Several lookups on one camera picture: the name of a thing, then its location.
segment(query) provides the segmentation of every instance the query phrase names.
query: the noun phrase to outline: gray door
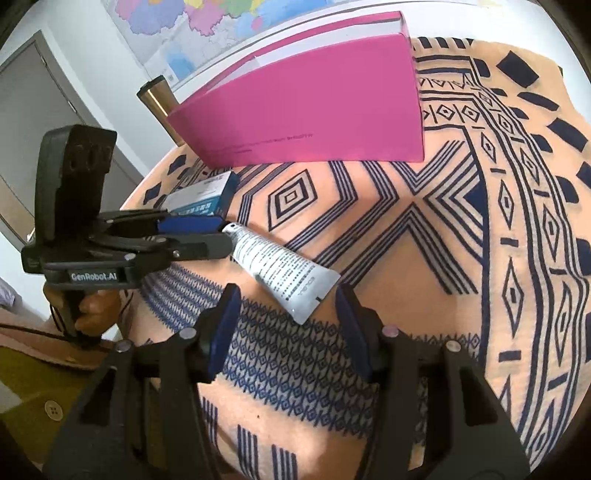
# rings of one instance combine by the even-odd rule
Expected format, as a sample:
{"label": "gray door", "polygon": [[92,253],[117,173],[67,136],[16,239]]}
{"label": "gray door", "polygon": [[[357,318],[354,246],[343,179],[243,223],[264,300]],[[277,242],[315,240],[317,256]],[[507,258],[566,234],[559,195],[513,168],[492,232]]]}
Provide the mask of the gray door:
{"label": "gray door", "polygon": [[[33,229],[37,159],[43,135],[54,128],[93,124],[56,83],[36,42],[31,41],[0,67],[0,216],[20,249]],[[120,151],[105,177],[101,209],[117,210],[138,184],[140,175]]]}

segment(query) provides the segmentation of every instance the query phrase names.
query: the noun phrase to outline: finger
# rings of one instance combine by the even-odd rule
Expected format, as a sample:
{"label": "finger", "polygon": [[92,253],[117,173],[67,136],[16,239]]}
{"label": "finger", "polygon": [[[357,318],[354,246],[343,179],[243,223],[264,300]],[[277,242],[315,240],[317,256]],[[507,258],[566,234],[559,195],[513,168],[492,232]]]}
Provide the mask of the finger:
{"label": "finger", "polygon": [[101,314],[110,309],[119,312],[121,299],[118,290],[99,290],[87,295],[80,302],[80,311],[89,314]]}
{"label": "finger", "polygon": [[58,310],[62,309],[65,305],[64,293],[60,290],[50,287],[47,283],[43,285],[43,294],[47,301]]}
{"label": "finger", "polygon": [[116,322],[117,315],[83,315],[76,320],[76,330],[91,337],[98,337]]}

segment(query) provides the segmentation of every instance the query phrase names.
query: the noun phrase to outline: gold cylinder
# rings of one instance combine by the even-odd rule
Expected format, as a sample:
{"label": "gold cylinder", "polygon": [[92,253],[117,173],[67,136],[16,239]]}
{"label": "gold cylinder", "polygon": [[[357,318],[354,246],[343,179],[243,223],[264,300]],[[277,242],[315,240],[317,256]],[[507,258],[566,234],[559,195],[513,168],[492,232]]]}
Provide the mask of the gold cylinder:
{"label": "gold cylinder", "polygon": [[185,140],[181,138],[168,122],[168,114],[178,106],[178,102],[164,76],[160,75],[140,88],[138,98],[148,107],[152,115],[156,117],[174,142],[179,147],[184,145]]}

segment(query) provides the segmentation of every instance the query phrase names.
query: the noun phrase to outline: white tube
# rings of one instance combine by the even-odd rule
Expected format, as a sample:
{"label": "white tube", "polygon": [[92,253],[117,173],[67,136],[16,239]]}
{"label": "white tube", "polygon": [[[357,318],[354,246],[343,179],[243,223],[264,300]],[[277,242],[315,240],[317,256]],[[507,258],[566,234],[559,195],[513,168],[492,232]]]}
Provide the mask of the white tube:
{"label": "white tube", "polygon": [[257,235],[239,223],[223,229],[232,238],[232,257],[302,325],[337,283],[340,274]]}

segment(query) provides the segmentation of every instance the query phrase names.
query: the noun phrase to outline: peach fabric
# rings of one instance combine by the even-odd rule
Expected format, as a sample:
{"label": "peach fabric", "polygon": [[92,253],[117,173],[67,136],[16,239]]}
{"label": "peach fabric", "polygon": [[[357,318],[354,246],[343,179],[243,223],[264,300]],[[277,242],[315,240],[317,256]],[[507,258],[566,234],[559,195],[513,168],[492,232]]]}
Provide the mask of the peach fabric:
{"label": "peach fabric", "polygon": [[[591,128],[546,58],[451,38],[413,47],[425,162],[236,168],[228,219],[340,272],[385,324],[460,341],[536,466],[591,382]],[[176,148],[125,207],[159,206],[215,173]],[[252,479],[353,478],[375,389],[351,368],[334,291],[298,326],[230,259],[183,262],[145,279],[131,338],[192,325],[229,282],[241,318],[223,372],[199,387],[215,448]]]}

